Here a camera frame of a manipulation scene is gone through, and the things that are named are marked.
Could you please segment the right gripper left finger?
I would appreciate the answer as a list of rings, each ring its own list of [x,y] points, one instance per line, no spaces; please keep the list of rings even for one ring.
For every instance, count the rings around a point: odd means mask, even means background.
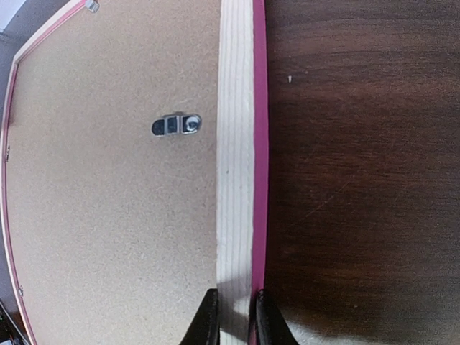
[[[180,345],[219,345],[219,292],[208,289]]]

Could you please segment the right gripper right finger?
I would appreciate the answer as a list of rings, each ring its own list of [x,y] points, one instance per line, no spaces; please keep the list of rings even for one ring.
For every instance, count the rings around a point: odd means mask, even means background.
[[[254,294],[248,344],[298,345],[275,300],[266,289]]]

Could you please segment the front aluminium rail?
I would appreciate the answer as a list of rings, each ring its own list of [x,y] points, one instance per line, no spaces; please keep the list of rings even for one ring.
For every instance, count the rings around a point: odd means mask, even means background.
[[[13,318],[1,303],[1,345],[29,345]]]

